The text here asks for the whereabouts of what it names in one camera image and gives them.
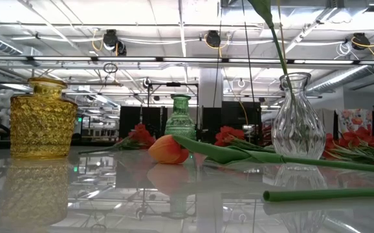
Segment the green glass vase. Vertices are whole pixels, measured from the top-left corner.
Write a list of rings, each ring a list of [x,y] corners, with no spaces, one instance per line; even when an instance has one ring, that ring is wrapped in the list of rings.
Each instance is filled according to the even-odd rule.
[[[173,100],[173,113],[166,122],[166,135],[180,135],[189,139],[196,139],[195,124],[190,117],[188,102],[190,96],[175,94]]]

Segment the orange artificial tulip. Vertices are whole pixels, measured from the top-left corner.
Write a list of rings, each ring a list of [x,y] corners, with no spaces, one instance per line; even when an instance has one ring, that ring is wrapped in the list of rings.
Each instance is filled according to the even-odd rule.
[[[339,190],[306,190],[306,191],[264,191],[266,202],[306,201],[339,198],[374,197],[374,189],[339,189]]]
[[[286,157],[277,153],[245,150],[235,146],[220,147],[197,142],[180,135],[164,135],[157,139],[148,150],[149,155],[153,159],[164,164],[183,163],[191,152],[204,155],[208,160],[224,166],[235,162],[255,162],[258,164],[295,163],[374,172],[374,165]]]

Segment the red artificial flower bunch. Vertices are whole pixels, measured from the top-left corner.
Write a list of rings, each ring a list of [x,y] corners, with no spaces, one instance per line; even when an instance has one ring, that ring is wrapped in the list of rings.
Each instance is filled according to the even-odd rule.
[[[325,160],[374,164],[374,136],[369,129],[359,127],[356,131],[345,132],[336,140],[327,134]]]
[[[116,144],[106,148],[95,150],[80,151],[79,154],[90,154],[98,152],[112,152],[122,150],[146,150],[149,149],[155,142],[144,124],[137,124],[134,130],[128,133],[128,136],[118,141]]]
[[[268,147],[257,146],[245,140],[245,133],[241,129],[234,129],[229,126],[220,128],[220,132],[215,136],[216,146],[227,147],[235,146],[244,150],[262,151],[267,153],[274,153],[274,149]]]

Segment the clear ribbed glass vase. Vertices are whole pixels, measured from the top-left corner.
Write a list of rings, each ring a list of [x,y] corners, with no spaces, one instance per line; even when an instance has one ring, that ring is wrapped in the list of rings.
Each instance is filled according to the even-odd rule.
[[[324,152],[326,134],[307,99],[306,87],[310,77],[306,72],[292,72],[280,77],[285,99],[273,121],[271,136],[276,153],[318,160]]]

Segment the black artificial tulip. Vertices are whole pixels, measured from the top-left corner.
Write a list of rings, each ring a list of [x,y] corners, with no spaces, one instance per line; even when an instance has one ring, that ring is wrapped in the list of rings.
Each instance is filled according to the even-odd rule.
[[[253,7],[254,11],[260,16],[265,24],[268,26],[272,38],[273,43],[276,48],[276,52],[278,55],[278,59],[280,61],[281,69],[283,71],[283,75],[280,77],[281,81],[284,81],[285,83],[281,85],[284,91],[287,91],[290,94],[291,103],[296,103],[296,97],[293,93],[293,89],[291,86],[291,80],[289,77],[289,73],[287,70],[287,60],[285,58],[285,54],[283,52],[283,46],[281,46],[281,43],[277,37],[277,33],[275,31],[275,26],[273,22],[273,16],[271,11],[271,0],[247,0],[251,6]]]

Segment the yellow textured glass vase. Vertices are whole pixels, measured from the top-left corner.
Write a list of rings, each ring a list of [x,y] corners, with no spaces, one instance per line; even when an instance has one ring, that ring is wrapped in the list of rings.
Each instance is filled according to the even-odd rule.
[[[68,156],[78,105],[64,100],[63,81],[29,78],[32,94],[10,99],[10,154],[15,159]]]

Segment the black partition panel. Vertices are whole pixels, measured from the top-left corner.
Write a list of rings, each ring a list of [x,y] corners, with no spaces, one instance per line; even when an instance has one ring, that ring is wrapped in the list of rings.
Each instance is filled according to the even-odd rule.
[[[136,125],[144,124],[150,135],[156,139],[163,136],[168,119],[166,107],[131,107],[120,109],[118,136],[125,138]]]
[[[261,140],[261,105],[259,102],[224,101],[221,107],[202,107],[201,140],[216,142],[223,126],[241,130],[253,144]]]

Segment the ceiling light strip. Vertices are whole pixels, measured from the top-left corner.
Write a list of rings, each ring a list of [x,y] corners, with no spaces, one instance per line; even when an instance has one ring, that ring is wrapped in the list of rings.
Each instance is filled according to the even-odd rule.
[[[122,61],[172,63],[254,63],[280,64],[279,59],[264,58],[192,58],[192,57],[112,57],[112,56],[0,56],[0,61]],[[308,65],[374,65],[374,60],[286,60],[285,64]]]

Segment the floral patterned cloth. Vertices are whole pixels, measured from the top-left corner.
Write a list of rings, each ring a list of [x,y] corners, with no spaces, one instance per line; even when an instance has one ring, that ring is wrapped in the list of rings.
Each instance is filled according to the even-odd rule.
[[[341,133],[354,132],[360,127],[372,131],[372,110],[369,109],[337,109],[338,131]]]

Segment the white robot figure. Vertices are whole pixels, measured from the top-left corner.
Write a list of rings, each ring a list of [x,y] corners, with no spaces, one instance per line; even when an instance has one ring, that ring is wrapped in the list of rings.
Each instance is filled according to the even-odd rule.
[[[11,89],[0,90],[0,124],[10,127],[10,99],[14,95]]]

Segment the silver ventilation duct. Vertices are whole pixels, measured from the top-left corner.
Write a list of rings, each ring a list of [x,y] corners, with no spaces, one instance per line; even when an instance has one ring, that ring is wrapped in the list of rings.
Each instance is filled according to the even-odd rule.
[[[374,59],[355,60],[355,62],[358,62],[358,65],[346,70],[332,72],[312,82],[307,86],[307,93],[324,93],[374,74]]]

